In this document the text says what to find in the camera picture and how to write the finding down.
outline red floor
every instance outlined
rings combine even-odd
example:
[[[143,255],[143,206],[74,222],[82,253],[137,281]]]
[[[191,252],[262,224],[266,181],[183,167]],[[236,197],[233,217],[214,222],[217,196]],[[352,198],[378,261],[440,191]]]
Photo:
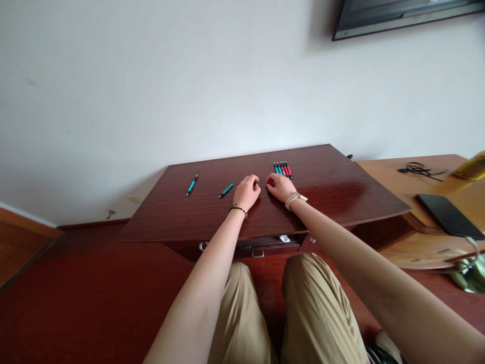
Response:
[[[0,294],[0,363],[142,362],[193,263],[159,243],[120,243],[122,228],[66,232]],[[277,351],[286,258],[242,260],[250,267]],[[461,291],[444,275],[410,274],[485,333],[485,295]],[[364,341],[371,340],[378,323],[336,275]]]

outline drawer handle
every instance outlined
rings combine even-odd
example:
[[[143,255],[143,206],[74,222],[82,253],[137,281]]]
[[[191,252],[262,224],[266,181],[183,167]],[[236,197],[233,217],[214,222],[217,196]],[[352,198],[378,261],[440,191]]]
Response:
[[[261,250],[263,252],[263,255],[254,255],[254,250],[251,252],[251,254],[253,255],[253,258],[264,258],[264,250]]]
[[[205,250],[205,249],[202,247],[204,243],[207,243],[207,242],[201,242],[201,243],[199,244],[199,250],[200,250],[200,251],[202,251],[202,252]]]

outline hand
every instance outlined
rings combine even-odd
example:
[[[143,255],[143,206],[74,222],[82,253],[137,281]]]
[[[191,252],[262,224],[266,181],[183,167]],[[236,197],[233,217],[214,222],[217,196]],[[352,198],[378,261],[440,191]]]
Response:
[[[245,179],[237,186],[236,192],[233,198],[233,205],[237,204],[238,207],[248,212],[254,205],[261,193],[261,188],[255,185],[254,182],[259,182],[259,177],[251,174],[246,176]]]
[[[297,191],[289,178],[279,173],[272,173],[266,178],[266,188],[282,203],[286,203],[287,199]]]

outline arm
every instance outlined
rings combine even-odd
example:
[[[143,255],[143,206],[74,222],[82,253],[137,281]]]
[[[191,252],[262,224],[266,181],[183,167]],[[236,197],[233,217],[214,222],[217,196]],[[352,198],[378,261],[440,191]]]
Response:
[[[234,203],[246,212],[261,192],[254,181],[259,178],[247,176],[234,194]],[[144,364],[207,363],[244,218],[241,210],[229,212],[175,298]]]
[[[281,202],[296,192],[278,174],[266,183]],[[485,336],[430,291],[305,201],[290,208],[409,362],[485,362]]]

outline wristwatch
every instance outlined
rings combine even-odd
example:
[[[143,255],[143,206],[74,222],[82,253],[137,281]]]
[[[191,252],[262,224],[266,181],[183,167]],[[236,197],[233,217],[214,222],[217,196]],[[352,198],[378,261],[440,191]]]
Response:
[[[305,196],[300,195],[298,192],[295,192],[293,196],[291,196],[289,199],[286,200],[285,207],[288,209],[288,211],[291,211],[289,208],[289,205],[293,200],[296,200],[297,198],[301,198],[303,201],[308,201],[308,199]]]

